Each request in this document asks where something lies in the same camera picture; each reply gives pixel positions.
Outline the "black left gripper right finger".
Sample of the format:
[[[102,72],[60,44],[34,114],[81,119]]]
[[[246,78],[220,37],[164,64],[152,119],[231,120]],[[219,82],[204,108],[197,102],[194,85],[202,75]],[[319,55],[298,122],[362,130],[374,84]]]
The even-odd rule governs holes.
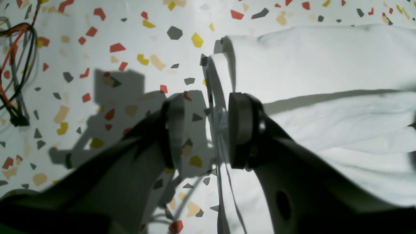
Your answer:
[[[254,96],[228,101],[230,165],[257,176],[276,234],[414,234],[415,209],[354,185],[297,144]]]

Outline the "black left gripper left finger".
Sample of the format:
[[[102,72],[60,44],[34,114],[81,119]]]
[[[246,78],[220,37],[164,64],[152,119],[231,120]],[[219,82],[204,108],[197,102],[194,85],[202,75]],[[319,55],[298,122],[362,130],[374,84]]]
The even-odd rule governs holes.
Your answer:
[[[180,170],[185,99],[175,94],[125,137],[44,192],[1,201],[2,234],[137,234],[151,190]]]

